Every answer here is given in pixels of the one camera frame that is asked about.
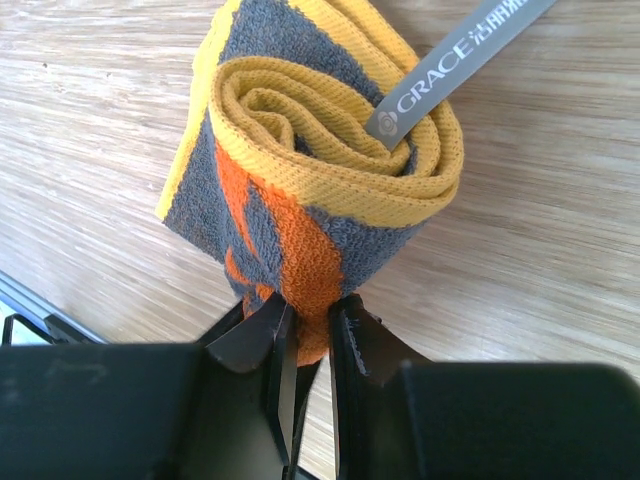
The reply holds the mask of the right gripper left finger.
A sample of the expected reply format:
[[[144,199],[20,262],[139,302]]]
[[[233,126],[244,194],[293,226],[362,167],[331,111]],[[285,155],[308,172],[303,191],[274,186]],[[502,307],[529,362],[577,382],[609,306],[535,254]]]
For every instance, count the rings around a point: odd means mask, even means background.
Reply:
[[[291,479],[295,315],[278,295],[196,342],[1,343],[5,479]]]

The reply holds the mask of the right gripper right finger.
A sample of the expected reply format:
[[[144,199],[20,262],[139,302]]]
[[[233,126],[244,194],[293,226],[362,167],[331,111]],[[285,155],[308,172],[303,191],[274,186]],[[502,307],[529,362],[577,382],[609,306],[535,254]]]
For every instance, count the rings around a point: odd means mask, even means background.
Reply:
[[[639,475],[639,387],[619,368],[431,361],[355,295],[330,340],[341,479]]]

